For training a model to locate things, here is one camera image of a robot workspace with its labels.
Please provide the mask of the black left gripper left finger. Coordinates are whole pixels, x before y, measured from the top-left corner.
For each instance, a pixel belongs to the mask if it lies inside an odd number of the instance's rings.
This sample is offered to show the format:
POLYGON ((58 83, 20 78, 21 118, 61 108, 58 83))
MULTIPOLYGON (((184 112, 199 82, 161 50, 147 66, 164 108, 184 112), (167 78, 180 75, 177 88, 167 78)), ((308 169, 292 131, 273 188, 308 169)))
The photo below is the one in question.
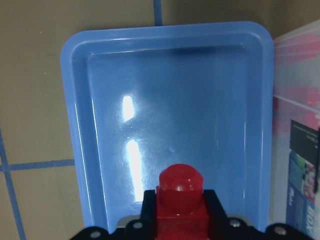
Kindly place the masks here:
POLYGON ((131 220, 125 227, 125 235, 156 235, 156 192, 146 190, 139 219, 131 220))

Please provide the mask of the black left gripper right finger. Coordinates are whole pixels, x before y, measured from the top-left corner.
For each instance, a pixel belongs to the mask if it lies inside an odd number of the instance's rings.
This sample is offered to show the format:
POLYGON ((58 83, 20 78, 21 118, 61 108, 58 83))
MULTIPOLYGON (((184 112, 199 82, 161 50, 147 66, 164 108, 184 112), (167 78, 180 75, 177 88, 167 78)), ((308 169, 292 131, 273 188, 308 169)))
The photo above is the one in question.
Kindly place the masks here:
POLYGON ((250 222, 244 216, 226 213, 214 190, 205 189, 203 197, 209 215, 210 230, 238 230, 250 226, 250 222))

